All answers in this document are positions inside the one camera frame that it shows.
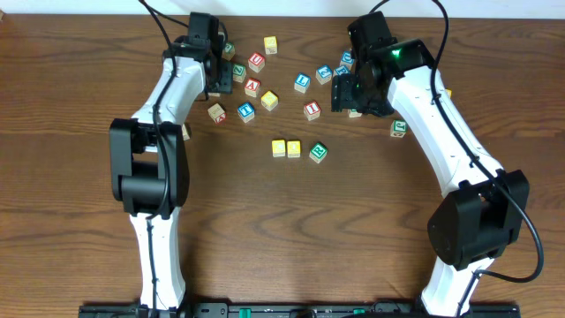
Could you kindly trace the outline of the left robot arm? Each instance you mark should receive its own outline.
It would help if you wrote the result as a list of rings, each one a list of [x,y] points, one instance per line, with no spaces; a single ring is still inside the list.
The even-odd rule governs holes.
[[[185,298],[177,224],[190,175],[183,125],[199,95],[229,94],[232,65],[224,24],[193,12],[187,33],[167,38],[162,74],[131,118],[109,127],[112,192],[136,232],[142,269],[138,317],[176,317]]]

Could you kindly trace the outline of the yellow O block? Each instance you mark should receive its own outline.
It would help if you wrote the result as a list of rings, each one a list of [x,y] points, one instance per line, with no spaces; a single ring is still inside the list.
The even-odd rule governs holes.
[[[299,158],[301,156],[301,141],[288,140],[287,141],[287,156],[289,158]]]

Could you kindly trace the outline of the yellow C block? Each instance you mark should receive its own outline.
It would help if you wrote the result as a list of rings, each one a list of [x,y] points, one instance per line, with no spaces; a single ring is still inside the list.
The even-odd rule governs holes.
[[[273,157],[284,157],[284,156],[286,156],[286,141],[285,140],[273,140],[271,145],[272,145]]]

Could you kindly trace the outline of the green R block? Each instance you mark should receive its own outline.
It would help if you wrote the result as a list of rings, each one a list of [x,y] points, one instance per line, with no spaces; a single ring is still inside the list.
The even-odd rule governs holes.
[[[320,142],[317,142],[310,150],[309,157],[316,163],[321,163],[327,156],[328,149]]]

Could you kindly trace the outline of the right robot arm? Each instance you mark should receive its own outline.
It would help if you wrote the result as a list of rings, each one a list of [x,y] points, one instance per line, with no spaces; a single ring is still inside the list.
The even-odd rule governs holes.
[[[427,224],[437,258],[410,309],[382,317],[517,317],[514,305],[472,305],[479,278],[517,241],[529,196],[520,170],[506,172],[473,135],[445,93],[437,63],[420,40],[399,42],[380,11],[348,27],[352,73],[332,81],[331,109],[385,117],[398,113],[437,177],[443,198]]]

